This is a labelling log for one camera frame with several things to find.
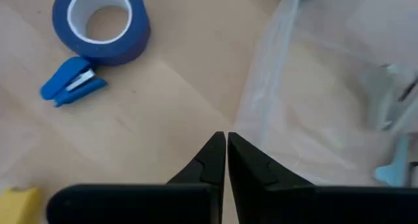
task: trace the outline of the tape roll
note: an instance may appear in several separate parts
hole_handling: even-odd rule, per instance
[[[109,40],[86,37],[90,16],[107,6],[128,12],[124,30]],[[103,65],[121,65],[137,58],[145,50],[151,32],[143,0],[55,0],[52,22],[59,39],[73,52]]]

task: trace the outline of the blue stapler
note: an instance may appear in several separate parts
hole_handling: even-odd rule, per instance
[[[72,57],[40,89],[45,100],[54,100],[55,107],[73,103],[86,95],[103,88],[107,82],[94,78],[95,67],[82,57]]]

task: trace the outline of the plastic sheet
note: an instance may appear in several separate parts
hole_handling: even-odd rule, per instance
[[[359,75],[418,68],[414,0],[281,0],[260,41],[235,129],[315,184],[378,185],[398,135],[367,128]],[[411,126],[407,131],[414,131]]]

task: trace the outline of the yellow sponge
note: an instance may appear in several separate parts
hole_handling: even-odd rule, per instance
[[[6,190],[0,197],[0,223],[39,223],[41,197],[39,188]]]

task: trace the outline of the light wood surface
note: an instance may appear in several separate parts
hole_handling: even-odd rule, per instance
[[[102,68],[104,90],[54,108],[39,88],[74,56],[52,27],[54,0],[0,0],[0,187],[35,185],[48,197],[80,182],[164,183],[215,131],[231,130],[279,0],[144,1],[146,52]],[[108,26],[97,21],[93,33]],[[227,180],[225,223],[236,222],[233,205]]]

